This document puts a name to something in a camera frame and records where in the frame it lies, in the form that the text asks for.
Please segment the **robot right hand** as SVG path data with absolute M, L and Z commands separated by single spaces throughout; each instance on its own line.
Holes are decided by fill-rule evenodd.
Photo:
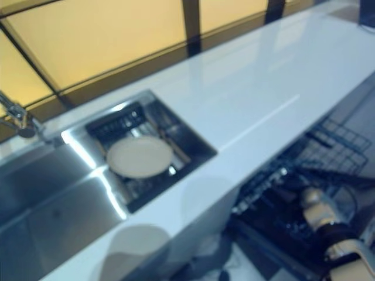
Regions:
M 309 187 L 309 183 L 301 176 L 289 175 L 281 179 L 278 191 L 282 198 L 290 203 L 299 200 L 301 193 Z

